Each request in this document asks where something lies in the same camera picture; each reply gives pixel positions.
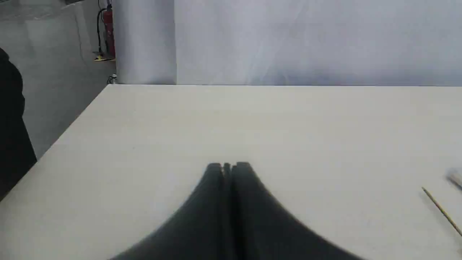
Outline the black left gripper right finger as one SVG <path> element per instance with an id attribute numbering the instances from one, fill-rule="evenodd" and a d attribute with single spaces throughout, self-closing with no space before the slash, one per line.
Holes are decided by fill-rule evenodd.
<path id="1" fill-rule="evenodd" d="M 248 162 L 231 170 L 236 255 L 240 260 L 358 260 L 306 227 L 267 190 Z"/>

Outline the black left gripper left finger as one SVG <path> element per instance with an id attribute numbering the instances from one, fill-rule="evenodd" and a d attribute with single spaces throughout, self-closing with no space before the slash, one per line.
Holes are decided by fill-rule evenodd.
<path id="1" fill-rule="evenodd" d="M 222 257 L 224 176 L 209 164 L 184 204 L 154 232 L 115 260 L 218 260 Z"/>

